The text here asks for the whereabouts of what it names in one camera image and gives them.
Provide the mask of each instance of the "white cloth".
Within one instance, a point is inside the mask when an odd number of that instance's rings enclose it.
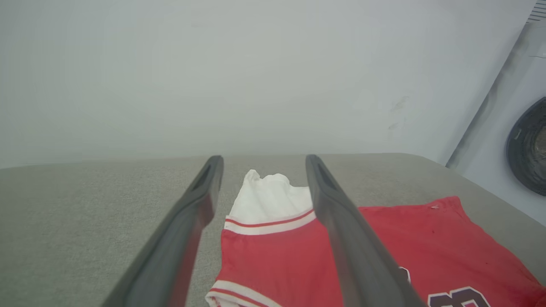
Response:
[[[248,171],[227,219],[245,224],[284,220],[313,208],[309,187],[294,187],[282,174],[260,178],[254,169]]]

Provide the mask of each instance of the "white wall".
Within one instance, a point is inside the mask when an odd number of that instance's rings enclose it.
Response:
[[[534,0],[1,0],[0,168],[401,151],[446,163]]]

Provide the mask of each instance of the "wall stain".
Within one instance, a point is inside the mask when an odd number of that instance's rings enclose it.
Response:
[[[393,112],[396,112],[398,110],[402,110],[403,108],[406,107],[406,101],[408,101],[410,97],[409,96],[403,96],[402,98],[400,98],[400,100],[395,104],[393,105],[392,108],[390,108],[390,112],[393,113]]]

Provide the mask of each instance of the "red stripe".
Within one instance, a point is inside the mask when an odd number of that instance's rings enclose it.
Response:
[[[260,307],[268,307],[267,305],[264,305],[264,304],[262,304],[260,302],[257,302],[257,301],[255,301],[255,300],[253,300],[251,298],[247,298],[246,296],[242,296],[242,295],[240,295],[240,294],[238,294],[236,292],[230,291],[230,290],[212,288],[212,289],[210,289],[210,292],[212,292],[212,291],[219,292],[219,293],[224,293],[224,294],[227,294],[227,295],[230,295],[230,296],[235,296],[237,298],[240,298],[240,299],[244,300],[247,303],[252,303],[252,304],[258,305]]]
[[[313,212],[313,209],[311,209],[311,210],[310,210],[309,212],[307,212],[306,214],[301,215],[301,216],[298,216],[298,217],[295,217],[295,218],[293,218],[293,219],[284,220],[284,221],[278,221],[278,222],[261,223],[261,224],[243,224],[243,223],[239,223],[239,222],[237,222],[237,221],[234,221],[234,220],[232,220],[232,219],[226,219],[225,221],[226,221],[226,222],[233,223],[233,224],[236,224],[236,225],[239,225],[239,226],[243,226],[243,227],[262,227],[262,226],[278,225],[278,224],[284,224],[284,223],[288,223],[288,222],[297,221],[297,220],[303,219],[303,218],[306,217],[307,215],[311,214],[311,212]]]

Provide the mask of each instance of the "striped trim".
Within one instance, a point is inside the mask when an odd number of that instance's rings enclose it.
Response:
[[[205,296],[211,307],[220,306],[222,301],[248,307],[281,307],[272,299],[231,281],[217,280]]]
[[[224,229],[244,235],[270,234],[299,228],[312,222],[316,218],[317,217],[314,214],[313,209],[294,216],[285,217],[282,220],[269,221],[259,224],[244,224],[237,221],[235,217],[226,216]]]

